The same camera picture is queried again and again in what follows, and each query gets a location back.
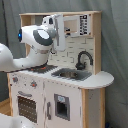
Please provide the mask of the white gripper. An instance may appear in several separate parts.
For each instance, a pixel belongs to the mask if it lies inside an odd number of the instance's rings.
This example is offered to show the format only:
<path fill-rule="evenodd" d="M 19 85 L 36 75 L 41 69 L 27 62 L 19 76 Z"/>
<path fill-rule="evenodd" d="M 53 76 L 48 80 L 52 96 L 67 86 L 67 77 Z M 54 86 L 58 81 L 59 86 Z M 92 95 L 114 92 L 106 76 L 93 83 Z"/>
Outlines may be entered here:
<path fill-rule="evenodd" d="M 57 35 L 56 26 L 55 26 L 55 16 L 49 15 L 43 18 L 42 25 L 44 30 L 49 34 L 51 38 L 55 38 Z"/>

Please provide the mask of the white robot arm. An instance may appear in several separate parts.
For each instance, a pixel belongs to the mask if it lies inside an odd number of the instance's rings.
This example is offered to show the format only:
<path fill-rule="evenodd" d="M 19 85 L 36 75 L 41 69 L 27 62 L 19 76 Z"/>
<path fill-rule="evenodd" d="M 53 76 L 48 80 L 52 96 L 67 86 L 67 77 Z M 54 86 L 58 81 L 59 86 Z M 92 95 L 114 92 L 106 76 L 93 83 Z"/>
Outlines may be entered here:
<path fill-rule="evenodd" d="M 57 49 L 58 15 L 45 16 L 41 25 L 22 26 L 18 33 L 20 43 L 28 45 L 24 58 L 14 59 L 10 49 L 0 43 L 0 72 L 15 72 L 45 66 L 49 53 Z M 0 128 L 34 128 L 25 117 L 11 117 L 0 113 Z"/>

